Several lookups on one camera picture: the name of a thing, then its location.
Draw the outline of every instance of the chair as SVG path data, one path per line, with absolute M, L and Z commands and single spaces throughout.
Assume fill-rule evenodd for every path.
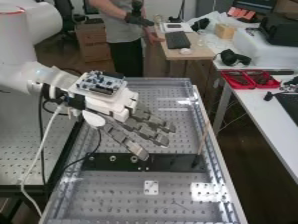
M 62 30 L 61 30 L 61 40 L 59 40 L 59 49 L 63 52 L 63 46 L 66 42 L 71 42 L 77 46 L 75 38 L 75 24 L 86 20 L 86 16 L 73 14 L 73 5 L 70 0 L 54 0 L 54 7 L 57 8 L 61 17 L 62 17 Z

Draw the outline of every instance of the table surface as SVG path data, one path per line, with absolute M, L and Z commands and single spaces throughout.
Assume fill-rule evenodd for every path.
M 216 37 L 214 33 L 208 32 L 200 32 L 199 38 L 202 40 L 202 43 L 206 45 L 206 47 L 212 51 L 214 55 L 219 54 L 223 50 L 231 49 L 236 54 L 243 54 L 234 46 L 231 40 L 224 40 Z M 256 66 L 254 62 L 250 63 L 248 66 L 244 66 L 242 63 L 238 63 L 235 66 L 226 66 L 222 63 L 220 56 L 216 55 L 215 59 L 212 60 L 214 67 L 218 71 L 220 70 L 228 70 L 228 69 L 262 69 L 262 70 L 288 70 L 286 67 L 280 66 Z
M 155 34 L 159 38 L 164 39 L 164 34 L 160 32 L 159 27 L 155 26 Z M 190 55 L 182 55 L 179 53 L 179 49 L 170 50 L 167 49 L 166 40 L 160 42 L 160 47 L 164 53 L 166 60 L 210 60 L 214 57 L 212 51 L 208 49 L 208 47 L 199 43 L 199 35 L 198 33 L 186 33 L 186 36 L 188 38 L 188 41 L 191 43 L 190 49 L 192 50 L 192 53 Z
M 148 153 L 196 153 L 207 122 L 202 100 L 188 79 L 129 79 L 129 88 L 154 114 L 174 122 L 170 145 L 160 148 L 130 133 Z M 211 126 L 202 151 L 206 169 L 194 173 L 119 172 L 69 167 L 51 194 L 39 223 L 154 224 L 164 222 L 228 222 L 246 219 Z M 97 144 L 85 125 L 73 146 L 70 161 Z M 122 153 L 125 148 L 102 133 L 98 152 Z M 158 196 L 144 195 L 143 181 L 158 181 Z
M 274 76 L 276 80 L 288 80 L 288 76 Z M 298 183 L 298 126 L 274 97 L 264 101 L 268 90 L 231 89 L 263 137 L 266 138 L 288 173 Z
M 37 102 L 34 96 L 22 93 L 0 93 L 0 186 L 15 186 L 39 145 Z M 46 125 L 51 114 L 43 112 Z M 58 116 L 53 122 L 45 143 L 45 179 L 55 166 L 74 121 Z M 39 159 L 26 181 L 26 186 L 41 185 Z

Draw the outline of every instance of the cardboard box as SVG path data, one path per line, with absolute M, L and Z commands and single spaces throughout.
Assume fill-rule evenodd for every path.
M 232 39 L 234 32 L 235 32 L 234 27 L 226 26 L 224 24 L 215 25 L 215 35 L 220 39 Z
M 79 24 L 75 27 L 81 55 L 85 62 L 110 59 L 103 24 Z
M 278 13 L 296 13 L 298 14 L 298 1 L 291 0 L 278 0 L 274 9 Z

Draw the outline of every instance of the small white block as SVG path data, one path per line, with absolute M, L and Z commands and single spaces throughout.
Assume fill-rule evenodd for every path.
M 143 194 L 144 195 L 158 195 L 158 181 L 146 180 L 143 182 Z

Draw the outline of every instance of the hand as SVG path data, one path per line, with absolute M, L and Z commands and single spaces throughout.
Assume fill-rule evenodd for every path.
M 151 45 L 164 41 L 164 39 L 156 37 L 155 33 L 147 33 L 147 39 Z
M 133 16 L 131 13 L 129 12 L 126 13 L 123 20 L 126 21 L 126 23 L 141 25 L 143 27 L 154 26 L 154 23 L 150 20 L 143 19 L 141 16 L 139 17 Z

